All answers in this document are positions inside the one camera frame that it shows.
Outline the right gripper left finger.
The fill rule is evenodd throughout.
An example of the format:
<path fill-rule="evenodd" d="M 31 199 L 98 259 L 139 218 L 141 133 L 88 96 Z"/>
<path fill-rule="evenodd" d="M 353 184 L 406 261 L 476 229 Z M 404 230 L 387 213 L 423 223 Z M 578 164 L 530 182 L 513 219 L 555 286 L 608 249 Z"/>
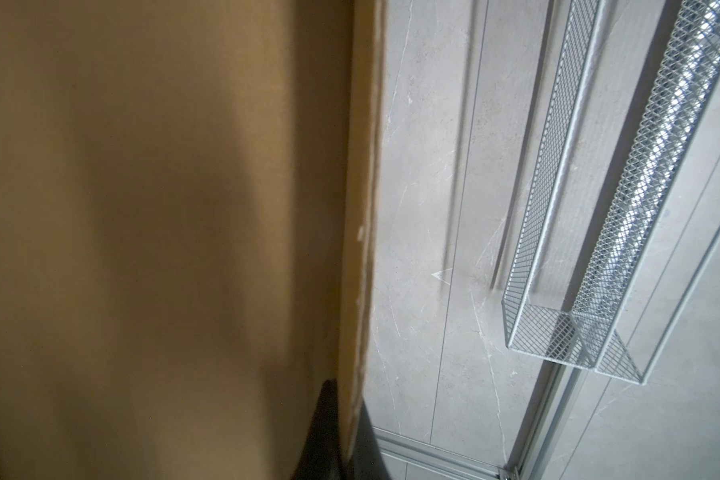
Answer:
<path fill-rule="evenodd" d="M 337 384 L 326 380 L 320 390 L 293 480 L 343 479 L 339 440 Z"/>

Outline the cardboard stack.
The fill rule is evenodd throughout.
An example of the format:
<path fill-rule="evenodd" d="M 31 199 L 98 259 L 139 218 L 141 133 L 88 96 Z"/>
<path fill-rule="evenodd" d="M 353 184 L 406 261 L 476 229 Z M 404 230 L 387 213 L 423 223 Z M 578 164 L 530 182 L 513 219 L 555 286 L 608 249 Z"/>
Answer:
<path fill-rule="evenodd" d="M 0 1 L 0 479 L 347 479 L 384 13 Z"/>

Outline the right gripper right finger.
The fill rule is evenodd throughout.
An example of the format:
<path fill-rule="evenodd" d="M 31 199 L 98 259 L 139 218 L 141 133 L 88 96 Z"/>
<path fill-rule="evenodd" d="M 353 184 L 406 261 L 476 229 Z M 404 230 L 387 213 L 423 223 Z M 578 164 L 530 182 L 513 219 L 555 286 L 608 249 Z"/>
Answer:
<path fill-rule="evenodd" d="M 350 480 L 391 480 L 365 404 L 362 404 L 355 445 L 347 464 Z"/>

